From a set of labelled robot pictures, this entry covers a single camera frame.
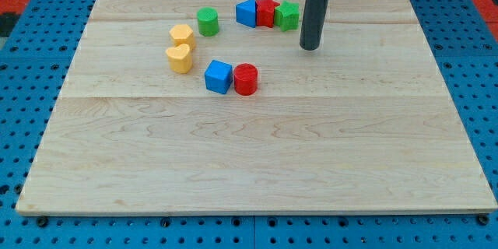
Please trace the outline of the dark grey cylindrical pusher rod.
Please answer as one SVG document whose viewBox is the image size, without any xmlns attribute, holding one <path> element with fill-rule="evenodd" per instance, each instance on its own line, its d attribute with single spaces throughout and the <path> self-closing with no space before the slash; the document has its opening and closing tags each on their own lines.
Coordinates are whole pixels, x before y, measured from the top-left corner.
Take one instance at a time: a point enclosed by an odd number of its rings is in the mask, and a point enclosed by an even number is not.
<svg viewBox="0 0 498 249">
<path fill-rule="evenodd" d="M 316 50 L 320 46 L 328 1 L 305 0 L 300 46 L 306 51 Z"/>
</svg>

